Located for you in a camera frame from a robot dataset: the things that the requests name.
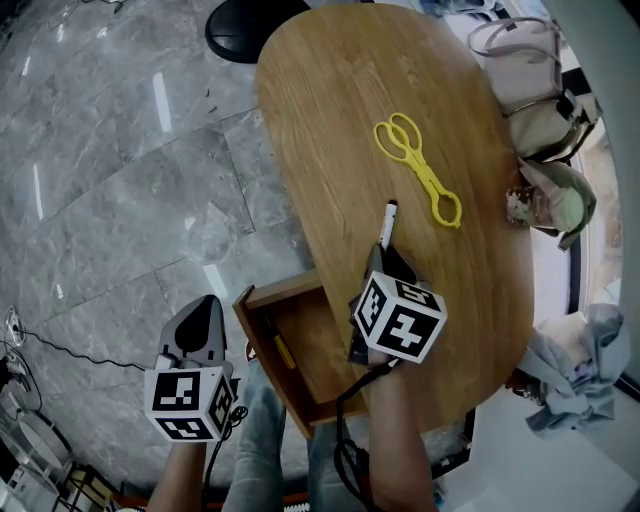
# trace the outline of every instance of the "open drawer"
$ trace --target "open drawer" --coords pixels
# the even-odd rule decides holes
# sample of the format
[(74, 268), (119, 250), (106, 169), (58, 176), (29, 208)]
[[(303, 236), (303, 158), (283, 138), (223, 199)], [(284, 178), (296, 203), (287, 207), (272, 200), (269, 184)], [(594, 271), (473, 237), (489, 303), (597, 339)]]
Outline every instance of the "open drawer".
[[(245, 290), (233, 305), (251, 346), (302, 434), (336, 418), (336, 398), (357, 380), (347, 362), (322, 283), (315, 270)], [(276, 328), (295, 360), (288, 369), (273, 339)], [(362, 395), (344, 405), (345, 416), (366, 412)]]

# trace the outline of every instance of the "oval wooden table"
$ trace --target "oval wooden table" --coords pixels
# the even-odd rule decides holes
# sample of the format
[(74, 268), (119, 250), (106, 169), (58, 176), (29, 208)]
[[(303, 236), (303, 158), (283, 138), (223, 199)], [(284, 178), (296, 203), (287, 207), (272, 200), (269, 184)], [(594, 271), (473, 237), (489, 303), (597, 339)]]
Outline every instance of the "oval wooden table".
[[(449, 311), (425, 361), (402, 371), (421, 430), (461, 419), (509, 377), (533, 321), (530, 235), (505, 220), (516, 160), (482, 70), (443, 22), (352, 4), (280, 27), (260, 56), (257, 92), (345, 347), (347, 303), (385, 205), (398, 201), (393, 244)], [(427, 162), (460, 197), (460, 229), (437, 224), (416, 176), (374, 143), (374, 124), (393, 112), (414, 119)]]

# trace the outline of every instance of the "crumpled fabric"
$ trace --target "crumpled fabric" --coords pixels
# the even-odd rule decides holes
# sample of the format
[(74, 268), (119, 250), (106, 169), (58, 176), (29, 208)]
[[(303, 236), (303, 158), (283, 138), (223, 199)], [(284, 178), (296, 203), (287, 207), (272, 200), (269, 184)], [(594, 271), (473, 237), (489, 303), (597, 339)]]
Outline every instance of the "crumpled fabric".
[(582, 344), (590, 355), (588, 371), (576, 366), (561, 346), (535, 331), (520, 370), (540, 380), (544, 407), (526, 421), (542, 438), (568, 429), (586, 431), (614, 419), (613, 385), (630, 358), (629, 338), (620, 333), (623, 317), (612, 304), (587, 310)]
[(444, 16), (465, 12), (490, 12), (504, 7), (497, 0), (420, 0), (425, 14)]

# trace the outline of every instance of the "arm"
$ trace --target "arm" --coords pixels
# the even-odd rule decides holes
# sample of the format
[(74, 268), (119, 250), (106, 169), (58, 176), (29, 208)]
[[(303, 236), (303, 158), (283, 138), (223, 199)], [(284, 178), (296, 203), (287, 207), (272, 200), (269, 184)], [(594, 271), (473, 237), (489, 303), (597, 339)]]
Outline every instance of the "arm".
[(372, 382), (369, 473), (375, 504), (387, 512), (435, 512), (429, 459), (398, 370)]
[(148, 512), (200, 512), (205, 443), (176, 443), (153, 491)]

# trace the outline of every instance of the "power cord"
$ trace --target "power cord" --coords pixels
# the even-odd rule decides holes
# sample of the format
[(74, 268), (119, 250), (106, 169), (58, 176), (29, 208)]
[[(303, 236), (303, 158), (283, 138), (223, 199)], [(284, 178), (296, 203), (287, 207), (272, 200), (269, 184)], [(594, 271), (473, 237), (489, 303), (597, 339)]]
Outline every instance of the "power cord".
[[(343, 427), (343, 419), (344, 419), (344, 402), (353, 398), (355, 394), (360, 391), (363, 387), (371, 384), (374, 380), (382, 377), (383, 375), (387, 375), (391, 373), (398, 364), (402, 363), (402, 360), (394, 358), (385, 364), (381, 364), (376, 366), (368, 373), (363, 375), (353, 386), (351, 386), (347, 391), (345, 391), (342, 395), (340, 395), (337, 400), (337, 428), (336, 428), (336, 447), (333, 451), (333, 462), (336, 465), (336, 471), (342, 480), (342, 483), (347, 488), (347, 490), (353, 494), (358, 500), (365, 506), (368, 511), (372, 512), (384, 512), (380, 507), (376, 506), (375, 503), (369, 499), (368, 493), (363, 487), (362, 478), (363, 474), (368, 473), (369, 469), (369, 454), (363, 448), (360, 448), (355, 442), (351, 439), (344, 439), (342, 427)], [(350, 450), (355, 453), (356, 460), (353, 459)], [(355, 485), (349, 477), (347, 476), (347, 472), (345, 471), (344, 460), (347, 461), (347, 464), (351, 468), (351, 472), (353, 474)]]
[(227, 424), (224, 429), (224, 433), (222, 434), (222, 439), (218, 441), (216, 447), (211, 454), (211, 460), (209, 460), (209, 465), (207, 466), (207, 471), (204, 477), (204, 488), (202, 489), (202, 512), (206, 512), (207, 503), (209, 502), (209, 482), (211, 481), (211, 472), (213, 471), (213, 463), (216, 461), (216, 456), (220, 451), (220, 447), (222, 443), (224, 443), (229, 437), (231, 437), (231, 431), (240, 425), (243, 419), (247, 417), (249, 414), (249, 409), (247, 409), (244, 405), (239, 405), (236, 407), (231, 414), (229, 415), (229, 419), (227, 420)]
[(40, 343), (43, 343), (44, 345), (48, 345), (51, 348), (59, 350), (60, 352), (66, 352), (67, 354), (69, 354), (71, 357), (73, 357), (75, 359), (86, 359), (90, 363), (93, 363), (93, 364), (96, 364), (96, 365), (98, 365), (98, 364), (107, 364), (108, 363), (108, 364), (112, 364), (114, 366), (119, 366), (120, 368), (136, 368), (137, 370), (140, 370), (141, 372), (144, 372), (145, 370), (147, 370), (147, 368), (145, 368), (144, 366), (140, 366), (137, 363), (119, 363), (118, 361), (113, 361), (111, 359), (93, 359), (92, 357), (86, 356), (84, 354), (76, 354), (74, 352), (71, 352), (71, 350), (69, 350), (66, 347), (60, 347), (60, 346), (56, 345), (55, 343), (51, 343), (50, 341), (47, 341), (47, 340), (41, 338), (35, 332), (23, 331), (23, 330), (20, 330), (20, 329), (15, 329), (15, 330), (16, 330), (16, 332), (19, 332), (19, 333), (22, 333), (22, 334), (27, 334), (29, 336), (33, 336)]

